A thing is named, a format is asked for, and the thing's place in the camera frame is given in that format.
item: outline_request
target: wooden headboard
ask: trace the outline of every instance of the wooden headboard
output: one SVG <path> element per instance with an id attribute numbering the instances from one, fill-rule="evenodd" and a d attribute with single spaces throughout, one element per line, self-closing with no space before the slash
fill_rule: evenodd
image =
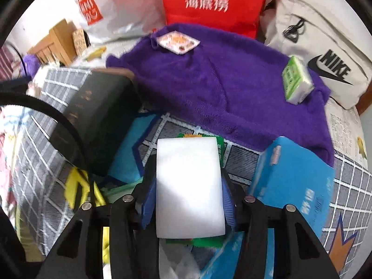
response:
<path id="1" fill-rule="evenodd" d="M 72 33 L 75 30 L 76 28 L 72 22 L 67 23 L 63 19 L 52 27 L 49 34 L 27 53 L 36 55 L 42 64 L 58 60 L 69 66 L 77 56 L 72 39 Z"/>

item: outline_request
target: beige nike bag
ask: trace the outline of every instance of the beige nike bag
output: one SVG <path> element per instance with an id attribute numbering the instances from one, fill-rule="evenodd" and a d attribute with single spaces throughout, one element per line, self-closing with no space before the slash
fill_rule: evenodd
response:
<path id="1" fill-rule="evenodd" d="M 372 79 L 372 56 L 325 7 L 309 0 L 274 2 L 261 17 L 265 45 L 302 59 L 341 106 L 355 106 Z"/>

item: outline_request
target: white rectangular block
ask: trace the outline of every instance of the white rectangular block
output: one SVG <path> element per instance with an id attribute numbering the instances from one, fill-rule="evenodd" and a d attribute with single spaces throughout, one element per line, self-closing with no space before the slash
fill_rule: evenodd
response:
<path id="1" fill-rule="evenodd" d="M 225 234 L 215 137 L 159 139 L 156 167 L 158 238 Z"/>

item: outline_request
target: nike swoosh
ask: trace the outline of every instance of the nike swoosh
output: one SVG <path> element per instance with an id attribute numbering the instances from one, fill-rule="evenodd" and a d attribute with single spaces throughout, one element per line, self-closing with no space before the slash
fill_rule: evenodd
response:
<path id="1" fill-rule="evenodd" d="M 321 55 L 316 56 L 315 58 L 311 59 L 311 60 L 308 62 L 307 66 L 308 66 L 310 69 L 314 70 L 314 71 L 315 71 L 317 74 L 319 74 L 320 76 L 323 76 L 323 77 L 325 77 L 325 78 L 329 78 L 329 79 L 332 79 L 332 80 L 335 80 L 335 81 L 338 81 L 338 82 L 341 82 L 341 83 L 345 83 L 345 84 L 349 84 L 349 85 L 353 86 L 353 84 L 351 84 L 351 83 L 345 81 L 343 78 L 341 78 L 341 77 L 339 77 L 339 76 L 337 76 L 337 75 L 333 75 L 332 73 L 329 73 L 329 72 L 327 72 L 327 71 L 324 71 L 324 70 L 320 69 L 320 68 L 318 67 L 318 64 L 317 64 L 317 60 L 318 60 L 320 57 L 321 57 Z"/>

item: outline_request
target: blue box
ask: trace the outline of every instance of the blue box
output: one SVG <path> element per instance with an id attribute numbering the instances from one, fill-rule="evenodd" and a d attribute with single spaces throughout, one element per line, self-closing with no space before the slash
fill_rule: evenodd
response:
<path id="1" fill-rule="evenodd" d="M 320 238 L 333 191 L 334 169 L 317 155 L 286 137 L 278 137 L 263 153 L 248 192 L 264 204 L 295 205 Z M 267 238 L 265 279 L 273 277 L 274 230 Z"/>

